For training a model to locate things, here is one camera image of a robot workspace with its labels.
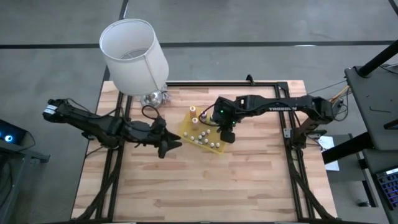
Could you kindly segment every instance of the wooden tabletop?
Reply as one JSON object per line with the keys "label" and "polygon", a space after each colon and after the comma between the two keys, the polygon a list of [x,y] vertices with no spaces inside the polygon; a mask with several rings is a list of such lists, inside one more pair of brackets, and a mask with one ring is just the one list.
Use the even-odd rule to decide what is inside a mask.
{"label": "wooden tabletop", "polygon": [[[287,81],[291,96],[306,94],[303,81]],[[238,95],[275,97],[274,89],[250,87],[169,87],[171,101],[159,111],[167,129],[176,133],[189,106],[209,106],[218,96],[234,100]],[[98,114],[116,106],[118,91],[105,82]],[[132,120],[152,121],[141,115],[139,98],[132,103]],[[301,121],[306,118],[298,113]],[[152,146],[126,144],[116,222],[265,222],[296,221],[280,121],[277,113],[243,119],[234,129],[236,142],[222,155],[183,142],[183,146],[157,157]],[[98,148],[91,142],[88,152]],[[100,190],[106,149],[86,159],[72,217],[79,216]],[[310,188],[327,211],[336,216],[322,155],[318,147],[304,150]],[[307,214],[303,194],[300,198]],[[104,213],[108,211],[105,201]]]}

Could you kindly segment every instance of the black cable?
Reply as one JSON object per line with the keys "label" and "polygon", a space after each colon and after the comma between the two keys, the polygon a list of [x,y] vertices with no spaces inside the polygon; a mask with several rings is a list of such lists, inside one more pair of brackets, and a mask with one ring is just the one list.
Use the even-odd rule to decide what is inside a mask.
{"label": "black cable", "polygon": [[98,116],[98,117],[94,117],[94,118],[90,118],[90,119],[100,119],[100,118],[104,118],[104,117],[110,115],[111,113],[115,112],[116,110],[117,110],[117,108],[111,110],[110,112],[108,112],[108,113],[106,113],[106,114],[104,114],[104,115],[101,115],[101,116]]}
{"label": "black cable", "polygon": [[9,161],[7,161],[7,164],[8,164],[8,166],[9,166],[9,178],[7,178],[7,180],[8,180],[8,179],[10,180],[10,189],[8,190],[8,193],[7,193],[6,197],[4,198],[4,200],[1,202],[1,204],[0,204],[0,209],[2,209],[2,206],[6,203],[6,201],[7,201],[7,199],[8,199],[8,196],[10,195],[10,193],[11,193],[11,191],[12,191],[12,188],[13,188],[13,185],[14,185],[14,181],[13,181],[13,178],[12,178],[12,168],[11,168],[11,164],[10,164]]}
{"label": "black cable", "polygon": [[343,111],[340,111],[339,113],[337,113],[336,115],[338,115],[338,114],[342,114],[342,113],[345,113],[345,112],[347,112],[347,105],[345,105],[345,104],[343,104],[341,107],[344,107],[345,106],[345,110],[343,110]]}
{"label": "black cable", "polygon": [[210,108],[214,107],[214,105],[216,105],[216,104],[214,103],[214,104],[210,105],[209,107],[207,107],[204,111],[202,111],[202,112],[199,114],[198,119],[199,119],[199,121],[200,121],[202,124],[205,124],[205,125],[207,125],[207,126],[210,126],[210,127],[219,127],[218,124],[209,124],[209,123],[206,123],[206,122],[204,122],[204,121],[202,121],[202,120],[200,119],[200,116],[201,116],[202,114],[204,114],[205,112],[207,112]]}
{"label": "black cable", "polygon": [[382,67],[382,66],[379,66],[380,68],[382,68],[382,69],[384,69],[384,70],[386,70],[386,71],[388,71],[388,72],[391,72],[391,73],[393,73],[393,74],[396,74],[396,75],[398,75],[398,73],[397,72],[394,72],[394,71],[391,71],[391,70],[389,70],[389,69],[386,69],[386,68],[384,68],[384,67]]}
{"label": "black cable", "polygon": [[321,147],[321,151],[324,150],[324,148],[322,147],[322,145],[321,145],[317,140],[311,138],[310,136],[307,136],[307,135],[305,135],[305,136],[306,136],[307,138],[311,139],[312,141],[314,141],[314,142],[316,143],[316,144],[312,144],[312,145]]}
{"label": "black cable", "polygon": [[156,118],[150,117],[150,116],[148,116],[148,115],[146,115],[146,114],[144,113],[144,110],[145,110],[145,108],[147,108],[147,107],[152,108],[152,109],[157,113],[157,116],[160,116],[160,113],[159,113],[159,111],[158,111],[156,108],[154,108],[154,107],[151,106],[151,105],[145,105],[145,106],[142,107],[141,113],[142,113],[142,115],[144,115],[146,118],[153,119],[153,120],[156,119]]}
{"label": "black cable", "polygon": [[74,104],[78,105],[79,107],[81,107],[82,109],[84,109],[85,111],[90,112],[89,109],[87,109],[87,108],[85,108],[84,106],[82,106],[81,104],[77,103],[74,99],[72,99],[72,98],[67,98],[67,101],[69,101],[69,100],[72,101]]}
{"label": "black cable", "polygon": [[102,148],[104,148],[104,146],[101,146],[101,147],[95,149],[94,151],[89,152],[89,153],[85,156],[85,158],[87,158],[89,155],[91,155],[92,153],[94,153],[94,152],[96,152],[96,151],[98,151],[98,150],[100,150],[100,149],[102,149]]}
{"label": "black cable", "polygon": [[336,116],[335,116],[335,121],[344,121],[346,118],[347,118],[347,116],[348,116],[348,113],[349,113],[349,110],[348,110],[348,92],[349,92],[349,89],[347,90],[347,92],[346,92],[346,113],[344,114],[344,116],[343,116],[343,118],[341,118],[341,119],[338,119],[338,118],[336,118],[336,116],[338,115],[338,114],[340,114],[340,113],[338,113],[338,114],[336,114]]}
{"label": "black cable", "polygon": [[312,93],[316,93],[316,92],[321,91],[321,90],[326,90],[327,88],[333,87],[333,86],[335,86],[335,85],[339,85],[340,83],[343,83],[343,82],[346,82],[346,80],[343,80],[343,81],[341,81],[341,82],[332,84],[332,85],[330,85],[330,86],[326,86],[326,87],[321,88],[321,89],[319,89],[319,90],[312,91],[312,92],[310,92],[310,93],[307,93],[307,95],[312,94]]}
{"label": "black cable", "polygon": [[35,140],[35,138],[33,137],[33,135],[32,135],[30,132],[27,132],[27,133],[31,136],[31,138],[32,138],[32,140],[33,140],[33,144],[32,144],[31,146],[28,146],[28,147],[24,148],[24,149],[20,149],[20,150],[16,151],[15,153],[22,152],[22,151],[24,151],[24,150],[26,150],[26,149],[30,149],[30,148],[32,148],[33,146],[36,145],[36,140]]}
{"label": "black cable", "polygon": [[398,65],[398,63],[395,63],[395,64],[392,64],[392,65],[386,65],[386,66],[384,66],[384,67],[386,67],[386,68],[391,68],[391,67],[395,67],[396,65]]}

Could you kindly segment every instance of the white lampshade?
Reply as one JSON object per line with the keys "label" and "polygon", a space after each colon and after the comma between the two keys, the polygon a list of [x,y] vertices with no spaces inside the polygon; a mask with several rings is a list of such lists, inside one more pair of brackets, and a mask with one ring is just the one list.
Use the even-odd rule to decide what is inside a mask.
{"label": "white lampshade", "polygon": [[124,19],[107,27],[99,47],[116,88],[127,95],[160,90],[169,65],[152,26],[140,19]]}

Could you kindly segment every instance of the white label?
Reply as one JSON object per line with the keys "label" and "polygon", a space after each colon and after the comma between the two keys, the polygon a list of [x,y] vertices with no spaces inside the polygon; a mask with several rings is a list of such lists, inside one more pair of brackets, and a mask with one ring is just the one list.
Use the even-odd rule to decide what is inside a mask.
{"label": "white label", "polygon": [[387,175],[390,175],[390,174],[393,174],[393,173],[395,173],[395,172],[398,172],[398,168],[395,168],[395,169],[386,171],[386,174],[387,174]]}
{"label": "white label", "polygon": [[290,111],[290,110],[297,110],[297,107],[292,106],[291,108],[285,107],[285,108],[269,108],[270,111]]}
{"label": "white label", "polygon": [[47,109],[56,110],[58,107],[54,105],[47,105]]}
{"label": "white label", "polygon": [[50,109],[45,109],[44,113],[55,114],[55,111]]}

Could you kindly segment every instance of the blue light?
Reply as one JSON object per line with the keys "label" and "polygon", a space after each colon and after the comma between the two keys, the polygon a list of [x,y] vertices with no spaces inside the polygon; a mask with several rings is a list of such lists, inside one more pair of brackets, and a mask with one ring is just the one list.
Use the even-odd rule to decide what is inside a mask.
{"label": "blue light", "polygon": [[6,137],[4,138],[4,140],[6,140],[6,142],[11,142],[12,139],[13,139],[12,136],[6,136]]}

